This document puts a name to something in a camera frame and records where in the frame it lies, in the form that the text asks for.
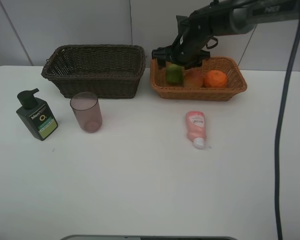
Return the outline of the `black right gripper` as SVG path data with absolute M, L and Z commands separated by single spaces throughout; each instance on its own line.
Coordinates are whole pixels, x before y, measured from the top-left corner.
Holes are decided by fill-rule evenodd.
M 158 69 L 166 67 L 166 62 L 184 66 L 185 70 L 200 68 L 202 61 L 211 57 L 209 51 L 203 50 L 211 39 L 211 30 L 201 25 L 186 27 L 174 42 L 166 47 L 154 49 L 151 57 L 157 60 Z

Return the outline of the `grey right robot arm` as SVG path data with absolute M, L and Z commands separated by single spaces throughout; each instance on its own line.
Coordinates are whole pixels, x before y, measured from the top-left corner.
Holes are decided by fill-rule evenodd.
M 151 57 L 164 68 L 172 63 L 187 69 L 210 58 L 220 36 L 243 35 L 257 24 L 300 19 L 300 0 L 214 0 L 189 16 L 176 16 L 178 35 L 173 43 L 154 49 Z

